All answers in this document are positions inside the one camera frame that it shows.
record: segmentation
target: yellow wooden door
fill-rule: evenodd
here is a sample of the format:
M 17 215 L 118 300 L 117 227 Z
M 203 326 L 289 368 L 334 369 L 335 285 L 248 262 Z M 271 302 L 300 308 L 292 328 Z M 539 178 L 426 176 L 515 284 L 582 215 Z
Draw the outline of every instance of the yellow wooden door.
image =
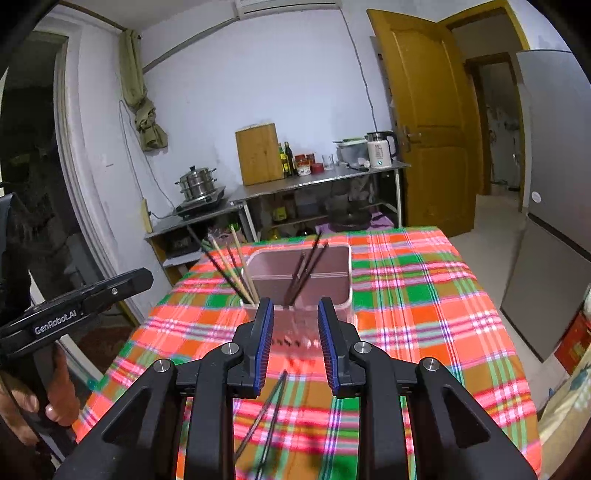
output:
M 447 236 L 474 227 L 477 106 L 449 30 L 421 18 L 368 10 L 394 97 L 408 226 Z

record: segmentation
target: green cloth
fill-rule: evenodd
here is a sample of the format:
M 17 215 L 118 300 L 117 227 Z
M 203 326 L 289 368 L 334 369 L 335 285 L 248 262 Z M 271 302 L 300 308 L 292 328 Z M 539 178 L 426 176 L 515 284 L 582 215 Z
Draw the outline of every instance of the green cloth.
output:
M 125 30 L 119 35 L 119 69 L 125 103 L 135 113 L 135 127 L 139 132 L 142 150 L 150 151 L 168 146 L 168 135 L 156 123 L 156 107 L 147 98 L 144 83 L 139 35 L 135 30 Z

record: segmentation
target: black chopstick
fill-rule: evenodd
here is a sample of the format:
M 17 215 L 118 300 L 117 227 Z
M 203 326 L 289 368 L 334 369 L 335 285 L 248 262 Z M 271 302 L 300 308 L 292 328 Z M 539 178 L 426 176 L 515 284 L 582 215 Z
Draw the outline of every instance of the black chopstick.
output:
M 244 304 L 249 304 L 250 302 L 248 301 L 248 299 L 242 294 L 242 292 L 240 290 L 238 290 L 237 286 L 234 285 L 234 283 L 232 282 L 230 277 L 228 277 L 228 275 L 226 275 L 226 272 L 224 272 L 223 268 L 218 265 L 215 258 L 213 258 L 211 253 L 209 253 L 207 251 L 207 249 L 203 246 L 203 244 L 201 243 L 201 240 L 199 239 L 199 237 L 197 237 L 195 232 L 193 232 L 193 229 L 191 228 L 190 225 L 187 225 L 187 230 L 189 230 L 189 234 L 193 237 L 193 240 L 195 240 L 195 243 L 197 244 L 197 246 L 201 250 L 203 250 L 203 253 L 207 255 L 209 261 L 213 264 L 214 267 L 216 267 L 216 270 L 221 273 L 223 279 L 226 280 L 226 282 L 232 287 L 232 290 L 234 290 L 236 292 L 236 295 L 238 295 L 241 298 L 241 300 L 244 302 Z
M 306 262 L 304 263 L 304 269 L 302 270 L 302 275 L 305 275 L 306 274 L 306 271 L 308 270 L 308 267 L 310 266 L 310 261 L 312 260 L 312 257 L 314 256 L 314 252 L 316 252 L 316 249 L 318 248 L 318 242 L 320 242 L 320 237 L 321 236 L 322 236 L 322 230 L 320 232 L 318 232 L 318 235 L 316 235 L 316 238 L 314 240 L 314 244 L 312 245 L 312 250 L 310 251 L 310 255 L 308 255 L 308 257 L 306 258 Z M 300 267 L 298 267 L 297 268 L 297 271 L 295 272 L 296 277 L 297 277 L 297 275 L 298 275 L 299 272 L 300 272 Z M 285 294 L 286 297 L 287 297 L 287 293 L 290 293 L 291 290 L 292 290 L 292 286 L 290 285 L 290 288 L 287 290 L 287 292 Z M 283 302 L 283 305 L 291 305 L 291 303 L 287 303 L 287 302 L 284 301 Z
M 254 423 L 251 425 L 250 429 L 248 429 L 248 432 L 246 433 L 244 440 L 240 443 L 240 446 L 237 448 L 236 453 L 234 454 L 234 463 L 236 463 L 238 461 L 238 459 L 240 458 L 240 455 L 242 455 L 242 453 L 246 449 L 246 446 L 248 445 L 248 442 L 250 442 L 250 439 L 254 435 L 256 428 L 258 427 L 262 418 L 265 416 L 265 413 L 267 413 L 267 410 L 269 410 L 269 407 L 271 406 L 271 402 L 273 401 L 273 398 L 275 397 L 277 390 L 279 390 L 283 386 L 283 384 L 285 383 L 286 380 L 287 380 L 287 370 L 283 370 L 283 373 L 279 377 L 279 381 L 275 384 L 275 386 L 273 387 L 273 390 L 271 390 L 271 393 L 269 394 L 269 398 L 267 398 L 265 400 L 265 403 L 263 404 L 261 411 L 256 416 L 256 419 L 255 419 Z
M 300 295 L 302 289 L 306 285 L 306 282 L 308 282 L 308 280 L 310 278 L 310 275 L 312 275 L 312 272 L 316 268 L 316 265 L 318 265 L 318 262 L 322 258 L 322 255 L 324 254 L 325 251 L 328 250 L 328 248 L 329 248 L 329 243 L 328 242 L 324 242 L 324 245 L 320 249 L 320 252 L 318 252 L 318 255 L 316 255 L 316 258 L 312 262 L 312 264 L 310 266 L 310 269 L 304 271 L 303 276 L 302 276 L 302 279 L 301 279 L 300 283 L 298 284 L 298 287 L 297 287 L 297 290 L 295 292 L 295 295 L 292 296 L 290 302 L 287 303 L 287 305 L 292 306 L 296 302 L 297 297 Z
M 251 289 L 248 287 L 248 283 L 246 283 L 244 281 L 244 277 L 242 276 L 242 273 L 240 272 L 240 268 L 238 268 L 238 264 L 236 263 L 236 259 L 234 258 L 234 255 L 232 255 L 232 250 L 230 249 L 230 245 L 226 245 L 226 248 L 228 249 L 228 253 L 230 254 L 230 259 L 232 260 L 232 265 L 238 271 L 238 278 L 240 278 L 240 281 L 242 282 L 242 285 L 244 285 L 244 288 L 246 289 L 246 291 L 251 295 L 251 297 L 253 297 Z
M 279 398 L 277 399 L 277 404 L 275 405 L 275 410 L 273 411 L 273 418 L 271 419 L 271 424 L 269 425 L 269 433 L 267 434 L 267 439 L 265 441 L 265 446 L 262 451 L 261 460 L 256 469 L 255 480 L 259 480 L 261 478 L 262 472 L 265 469 L 265 462 L 267 461 L 267 454 L 269 453 L 269 449 L 271 448 L 273 432 L 275 430 L 275 424 L 277 423 L 277 417 L 279 416 L 279 409 L 281 408 L 281 403 L 283 402 L 284 390 L 285 383 L 283 383 L 283 385 L 281 385 L 281 388 L 279 389 Z
M 300 259 L 298 260 L 298 262 L 295 266 L 294 274 L 293 274 L 291 281 L 290 281 L 290 286 L 287 287 L 287 290 L 285 291 L 285 296 L 283 297 L 283 305 L 287 305 L 287 299 L 290 298 L 290 292 L 293 290 L 296 282 L 299 280 L 300 268 L 301 268 L 302 263 L 304 263 L 305 257 L 306 257 L 306 254 L 304 252 L 302 252 L 300 255 Z

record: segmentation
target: red plaid tablecloth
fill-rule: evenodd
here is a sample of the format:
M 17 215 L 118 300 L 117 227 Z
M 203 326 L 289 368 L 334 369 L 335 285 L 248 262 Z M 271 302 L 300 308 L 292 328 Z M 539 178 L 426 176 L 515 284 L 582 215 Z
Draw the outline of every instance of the red plaid tablecloth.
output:
M 348 242 L 353 250 L 353 306 L 361 338 L 394 358 L 415 363 L 426 356 L 440 360 L 539 472 L 536 412 L 515 347 L 490 298 L 447 238 L 436 228 L 418 228 L 355 232 L 329 240 Z M 311 238 L 282 240 L 248 245 L 243 252 L 311 242 Z M 78 440 L 156 359 L 182 363 L 201 358 L 229 342 L 236 326 L 245 321 L 238 297 L 213 266 L 197 264 L 121 350 L 74 426 Z M 261 397 L 235 400 L 235 444 L 246 435 L 283 369 L 289 376 L 265 477 L 355 478 L 359 401 L 332 397 L 321 358 L 293 360 L 271 352 Z M 236 466 L 238 478 L 253 475 L 271 416 L 272 408 Z M 404 421 L 414 478 L 406 408 Z M 185 424 L 181 445 L 186 433 Z M 180 479 L 184 446 L 178 464 Z

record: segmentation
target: floor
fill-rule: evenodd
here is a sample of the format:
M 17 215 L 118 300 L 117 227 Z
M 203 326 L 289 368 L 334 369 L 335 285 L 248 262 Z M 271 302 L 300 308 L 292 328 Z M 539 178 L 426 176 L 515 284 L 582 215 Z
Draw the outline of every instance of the floor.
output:
M 504 189 L 495 189 L 490 196 L 478 196 L 474 230 L 450 239 L 497 309 L 525 226 L 525 215 L 519 213 L 518 205 L 519 193 Z M 515 344 L 532 398 L 539 409 L 547 401 L 549 389 L 555 389 L 566 372 L 554 356 L 542 364 L 500 311 L 499 315 Z

